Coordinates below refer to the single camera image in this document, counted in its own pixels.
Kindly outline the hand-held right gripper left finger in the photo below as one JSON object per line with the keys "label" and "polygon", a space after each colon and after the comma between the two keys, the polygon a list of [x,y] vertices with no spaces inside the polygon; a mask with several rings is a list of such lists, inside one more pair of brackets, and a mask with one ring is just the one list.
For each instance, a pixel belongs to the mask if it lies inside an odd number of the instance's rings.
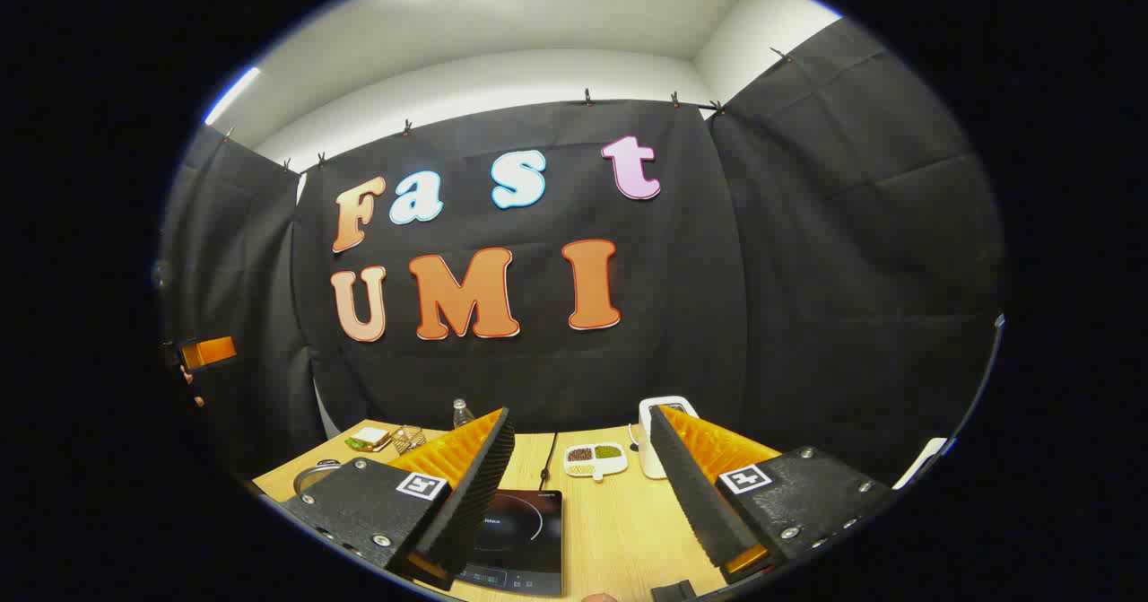
{"label": "hand-held right gripper left finger", "polygon": [[450,589],[514,450],[509,407],[388,463],[352,458],[278,504],[295,528],[391,581]]}

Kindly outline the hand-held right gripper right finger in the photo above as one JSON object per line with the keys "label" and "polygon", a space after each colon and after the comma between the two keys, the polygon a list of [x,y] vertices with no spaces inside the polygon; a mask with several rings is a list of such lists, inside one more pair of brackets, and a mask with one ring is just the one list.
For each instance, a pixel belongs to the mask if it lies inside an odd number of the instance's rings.
{"label": "hand-held right gripper right finger", "polygon": [[670,406],[649,407],[649,442],[726,584],[809,558],[893,493],[829,452],[778,452]]}

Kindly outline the black induction cooktop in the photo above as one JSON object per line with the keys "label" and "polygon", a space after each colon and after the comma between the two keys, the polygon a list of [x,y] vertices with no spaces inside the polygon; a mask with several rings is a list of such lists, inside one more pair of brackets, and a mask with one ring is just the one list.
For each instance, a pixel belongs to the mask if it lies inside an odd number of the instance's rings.
{"label": "black induction cooktop", "polygon": [[560,599],[561,492],[497,491],[484,511],[467,565],[458,578],[484,589]]}

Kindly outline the steel pot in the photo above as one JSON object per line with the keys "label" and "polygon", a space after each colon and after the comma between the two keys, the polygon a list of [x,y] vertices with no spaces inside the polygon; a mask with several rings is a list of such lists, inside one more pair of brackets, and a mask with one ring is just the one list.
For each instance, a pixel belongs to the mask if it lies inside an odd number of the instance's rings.
{"label": "steel pot", "polygon": [[316,486],[316,484],[327,479],[329,474],[340,470],[340,460],[319,460],[315,466],[305,466],[292,479],[292,491],[296,496],[302,496],[304,492]]}

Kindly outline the white toaster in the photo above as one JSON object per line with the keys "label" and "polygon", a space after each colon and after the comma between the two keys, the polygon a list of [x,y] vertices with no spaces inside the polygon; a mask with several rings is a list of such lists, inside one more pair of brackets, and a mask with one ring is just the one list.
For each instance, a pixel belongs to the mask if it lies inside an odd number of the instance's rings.
{"label": "white toaster", "polygon": [[637,412],[639,412],[639,432],[635,433],[635,442],[637,443],[643,474],[646,474],[649,479],[665,480],[667,479],[667,474],[665,474],[664,463],[657,457],[656,447],[652,443],[651,417],[652,410],[657,406],[668,406],[673,410],[687,412],[687,415],[693,415],[693,417],[697,417],[697,411],[687,398],[681,398],[681,395],[644,398],[644,400],[639,401],[639,406],[637,406]]}

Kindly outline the white divided bean dish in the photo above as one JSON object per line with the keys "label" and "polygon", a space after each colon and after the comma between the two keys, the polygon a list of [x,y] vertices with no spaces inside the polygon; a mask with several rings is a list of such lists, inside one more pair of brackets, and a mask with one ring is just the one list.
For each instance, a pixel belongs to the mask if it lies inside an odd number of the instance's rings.
{"label": "white divided bean dish", "polygon": [[563,472],[574,478],[603,481],[608,474],[622,474],[629,466],[620,443],[574,443],[563,452]]}

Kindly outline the black backdrop cloth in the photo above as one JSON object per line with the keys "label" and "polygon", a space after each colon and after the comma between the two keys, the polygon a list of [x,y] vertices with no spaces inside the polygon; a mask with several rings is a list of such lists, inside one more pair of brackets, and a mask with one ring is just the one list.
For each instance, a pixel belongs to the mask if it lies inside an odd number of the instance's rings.
{"label": "black backdrop cloth", "polygon": [[884,483],[982,389],[1004,245],[943,101],[837,20],[709,117],[668,100],[480,111],[303,178],[197,131],[161,226],[170,345],[225,466],[362,420],[520,432],[701,418]]}

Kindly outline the white panel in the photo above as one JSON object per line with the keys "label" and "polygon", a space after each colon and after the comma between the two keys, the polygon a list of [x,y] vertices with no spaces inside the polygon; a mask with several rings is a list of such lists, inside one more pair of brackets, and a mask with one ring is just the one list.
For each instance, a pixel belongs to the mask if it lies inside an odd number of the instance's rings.
{"label": "white panel", "polygon": [[946,450],[948,443],[951,443],[951,438],[934,437],[926,440],[922,450],[918,453],[910,466],[906,468],[906,471],[893,485],[892,489],[902,489],[907,486],[907,484],[910,484],[916,476],[921,474],[923,470],[926,470],[926,468],[930,466],[936,456],[943,455],[943,452]]}

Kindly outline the ceiling strip light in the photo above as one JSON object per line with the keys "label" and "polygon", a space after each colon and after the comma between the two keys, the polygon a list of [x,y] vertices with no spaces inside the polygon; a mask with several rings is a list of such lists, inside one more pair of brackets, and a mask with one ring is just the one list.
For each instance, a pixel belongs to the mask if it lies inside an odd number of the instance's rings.
{"label": "ceiling strip light", "polygon": [[249,69],[243,71],[242,75],[230,84],[230,86],[222,93],[216,100],[214,100],[214,106],[209,111],[205,111],[204,124],[205,128],[211,128],[217,119],[222,118],[222,115],[228,110],[236,98],[240,97],[246,88],[253,84],[254,80],[258,78],[261,70],[257,65],[251,65]]}

